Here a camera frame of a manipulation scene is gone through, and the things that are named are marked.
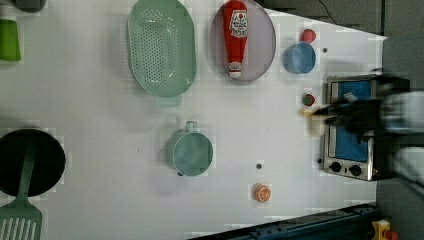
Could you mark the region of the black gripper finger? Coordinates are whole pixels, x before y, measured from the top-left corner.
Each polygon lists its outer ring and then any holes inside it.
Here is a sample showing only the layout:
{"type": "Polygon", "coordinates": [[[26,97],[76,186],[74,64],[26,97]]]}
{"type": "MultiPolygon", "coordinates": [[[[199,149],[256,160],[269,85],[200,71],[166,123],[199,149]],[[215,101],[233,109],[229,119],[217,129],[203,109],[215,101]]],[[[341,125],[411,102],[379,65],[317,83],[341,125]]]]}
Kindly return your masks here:
{"type": "Polygon", "coordinates": [[[338,115],[343,107],[340,104],[330,104],[313,111],[317,116],[334,116],[338,115]]]}
{"type": "Polygon", "coordinates": [[[344,120],[338,116],[331,116],[325,119],[325,124],[329,126],[344,126],[344,120]]]}

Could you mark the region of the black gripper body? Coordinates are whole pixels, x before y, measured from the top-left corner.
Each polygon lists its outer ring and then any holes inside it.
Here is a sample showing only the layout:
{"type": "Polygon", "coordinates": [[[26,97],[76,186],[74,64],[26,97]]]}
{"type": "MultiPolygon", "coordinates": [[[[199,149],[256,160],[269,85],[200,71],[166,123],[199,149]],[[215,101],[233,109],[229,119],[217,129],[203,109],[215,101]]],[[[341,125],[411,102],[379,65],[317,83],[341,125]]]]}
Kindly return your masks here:
{"type": "Polygon", "coordinates": [[[364,134],[381,126],[381,101],[358,100],[342,108],[339,113],[341,125],[354,134],[364,134]]]}

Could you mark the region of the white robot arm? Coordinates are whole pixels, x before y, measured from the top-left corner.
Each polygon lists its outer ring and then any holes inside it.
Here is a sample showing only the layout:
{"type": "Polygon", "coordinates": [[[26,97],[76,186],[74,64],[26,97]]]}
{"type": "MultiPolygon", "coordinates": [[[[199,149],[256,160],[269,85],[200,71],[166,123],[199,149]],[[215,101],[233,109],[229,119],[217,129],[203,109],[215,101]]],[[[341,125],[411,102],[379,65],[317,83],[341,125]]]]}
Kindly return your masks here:
{"type": "Polygon", "coordinates": [[[307,114],[324,138],[324,171],[364,181],[400,178],[423,190],[423,94],[345,95],[307,114]]]}

